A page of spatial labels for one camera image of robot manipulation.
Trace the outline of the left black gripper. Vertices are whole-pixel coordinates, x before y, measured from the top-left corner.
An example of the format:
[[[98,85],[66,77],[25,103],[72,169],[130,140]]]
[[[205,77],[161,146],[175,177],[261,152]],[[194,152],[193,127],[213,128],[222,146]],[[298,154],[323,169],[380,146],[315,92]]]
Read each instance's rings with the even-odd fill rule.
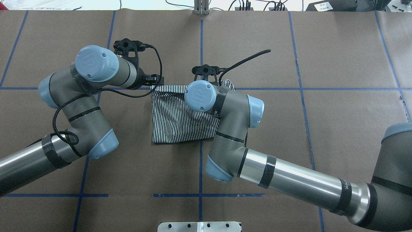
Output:
[[[142,86],[163,86],[165,85],[164,83],[164,77],[159,74],[145,74],[144,72],[141,72],[137,78],[136,78],[136,83],[135,83],[135,89],[139,89]]]

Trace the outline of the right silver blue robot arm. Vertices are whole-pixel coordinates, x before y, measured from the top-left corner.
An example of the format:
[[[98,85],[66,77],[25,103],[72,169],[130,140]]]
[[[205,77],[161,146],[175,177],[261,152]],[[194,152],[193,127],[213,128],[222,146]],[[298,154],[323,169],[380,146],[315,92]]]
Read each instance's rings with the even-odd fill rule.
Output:
[[[411,123],[389,126],[370,183],[353,183],[246,147],[249,128],[259,126],[261,99],[196,80],[184,90],[191,110],[218,118],[205,166],[221,182],[234,177],[305,201],[373,231],[411,230]]]

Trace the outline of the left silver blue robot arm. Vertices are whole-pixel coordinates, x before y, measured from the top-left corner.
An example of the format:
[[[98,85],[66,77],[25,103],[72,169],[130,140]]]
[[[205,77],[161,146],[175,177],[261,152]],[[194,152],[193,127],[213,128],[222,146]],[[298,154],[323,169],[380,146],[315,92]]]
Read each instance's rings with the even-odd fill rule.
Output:
[[[1,160],[2,197],[81,157],[98,160],[119,146],[95,95],[107,85],[137,90],[163,80],[162,73],[148,75],[139,67],[138,53],[155,46],[124,39],[113,47],[114,52],[85,46],[68,68],[40,82],[40,98],[56,109],[53,132]]]

